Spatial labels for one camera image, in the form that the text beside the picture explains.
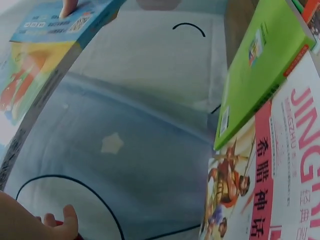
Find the paperback book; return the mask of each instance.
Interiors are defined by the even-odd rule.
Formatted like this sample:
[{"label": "paperback book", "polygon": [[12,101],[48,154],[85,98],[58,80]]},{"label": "paperback book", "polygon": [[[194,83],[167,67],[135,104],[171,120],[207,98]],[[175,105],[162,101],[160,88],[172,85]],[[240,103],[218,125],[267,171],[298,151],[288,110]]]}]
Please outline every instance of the paperback book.
[{"label": "paperback book", "polygon": [[292,0],[259,1],[225,80],[215,150],[274,94],[314,44]]},{"label": "paperback book", "polygon": [[316,240],[320,64],[307,52],[208,163],[200,240]]}]

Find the finger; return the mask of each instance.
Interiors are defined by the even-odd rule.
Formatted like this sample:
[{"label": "finger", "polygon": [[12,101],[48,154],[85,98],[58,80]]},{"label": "finger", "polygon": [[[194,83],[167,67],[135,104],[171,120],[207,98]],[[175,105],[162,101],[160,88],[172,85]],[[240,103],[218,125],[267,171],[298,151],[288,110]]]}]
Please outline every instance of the finger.
[{"label": "finger", "polygon": [[63,7],[59,17],[65,18],[71,14],[77,7],[78,0],[63,0]]},{"label": "finger", "polygon": [[54,228],[57,239],[75,239],[78,236],[78,217],[72,205],[63,208],[63,225]]},{"label": "finger", "polygon": [[47,213],[46,215],[44,215],[44,225],[48,226],[48,227],[56,227],[57,223],[56,223],[56,219],[55,216],[51,213]]}]

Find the book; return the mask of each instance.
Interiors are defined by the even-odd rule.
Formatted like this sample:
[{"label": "book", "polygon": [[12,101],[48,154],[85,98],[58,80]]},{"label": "book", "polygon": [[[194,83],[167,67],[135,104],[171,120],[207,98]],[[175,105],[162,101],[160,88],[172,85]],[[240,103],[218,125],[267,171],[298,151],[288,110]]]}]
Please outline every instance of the book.
[{"label": "book", "polygon": [[309,0],[302,12],[302,17],[311,30],[311,33],[316,41],[312,52],[316,55],[320,55],[320,1]]},{"label": "book", "polygon": [[61,0],[36,5],[0,60],[0,190],[47,100],[99,29],[125,0],[80,0],[60,19]]},{"label": "book", "polygon": [[320,232],[320,59],[285,83],[208,163],[200,240],[315,240]]},{"label": "book", "polygon": [[292,2],[295,5],[296,9],[298,9],[299,13],[302,14],[305,7],[301,4],[301,2],[299,0],[292,0]]},{"label": "book", "polygon": [[219,150],[283,83],[315,39],[291,0],[260,0],[224,83]]}]

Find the star shape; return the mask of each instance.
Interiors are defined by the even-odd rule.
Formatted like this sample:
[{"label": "star shape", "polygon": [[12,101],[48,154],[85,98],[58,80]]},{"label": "star shape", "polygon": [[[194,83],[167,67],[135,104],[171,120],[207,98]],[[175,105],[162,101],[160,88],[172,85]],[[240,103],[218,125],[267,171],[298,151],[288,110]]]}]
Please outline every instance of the star shape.
[{"label": "star shape", "polygon": [[101,153],[117,155],[124,144],[119,134],[115,132],[102,139]]}]

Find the black curved line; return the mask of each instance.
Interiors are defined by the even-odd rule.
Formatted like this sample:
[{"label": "black curved line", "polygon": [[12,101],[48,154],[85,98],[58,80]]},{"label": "black curved line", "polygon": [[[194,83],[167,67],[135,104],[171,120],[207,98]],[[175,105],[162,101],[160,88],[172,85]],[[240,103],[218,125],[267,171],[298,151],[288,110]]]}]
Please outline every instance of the black curved line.
[{"label": "black curved line", "polygon": [[19,194],[21,192],[21,190],[29,183],[31,183],[32,181],[35,181],[35,180],[38,180],[38,179],[44,179],[44,178],[60,178],[60,179],[67,179],[67,180],[70,180],[70,181],[73,181],[77,184],[80,184],[82,186],[84,186],[85,188],[87,188],[89,191],[91,191],[102,203],[103,205],[109,210],[109,212],[111,213],[112,217],[113,217],[113,220],[115,221],[116,223],[116,226],[118,227],[118,230],[119,230],[119,233],[120,233],[120,236],[121,236],[121,240],[125,240],[125,236],[124,236],[124,232],[122,231],[122,228],[120,226],[120,223],[118,221],[118,219],[116,218],[114,212],[111,210],[111,208],[107,205],[107,203],[89,186],[87,186],[86,184],[84,184],[83,182],[75,179],[75,178],[72,178],[72,177],[69,177],[69,176],[64,176],[64,175],[57,175],[57,174],[49,174],[49,175],[42,175],[42,176],[37,176],[37,177],[34,177],[30,180],[28,180],[26,183],[24,183],[22,185],[22,187],[19,189],[18,193],[16,194],[16,197],[15,197],[15,200],[18,200],[18,197],[19,197]]},{"label": "black curved line", "polygon": [[172,30],[175,30],[177,27],[179,27],[179,26],[181,26],[181,25],[189,25],[189,26],[195,27],[196,29],[198,29],[198,30],[201,32],[201,34],[202,34],[202,36],[203,36],[204,38],[206,37],[204,31],[202,31],[202,29],[201,29],[200,27],[198,27],[197,25],[194,25],[194,24],[192,24],[192,23],[189,23],[189,22],[179,23],[179,24],[175,25],[175,26],[172,28]]},{"label": "black curved line", "polygon": [[221,108],[221,104],[219,104],[210,114],[214,114],[218,109]]},{"label": "black curved line", "polygon": [[180,234],[180,233],[183,233],[183,232],[186,232],[186,231],[189,231],[189,230],[192,230],[192,229],[196,229],[196,228],[199,228],[199,227],[200,227],[200,224],[195,225],[195,226],[190,226],[188,228],[184,228],[184,229],[181,229],[181,230],[168,232],[168,233],[161,234],[161,235],[158,235],[158,236],[149,237],[149,238],[146,238],[144,240],[155,240],[155,239],[167,237],[167,236],[174,235],[174,234]]}]

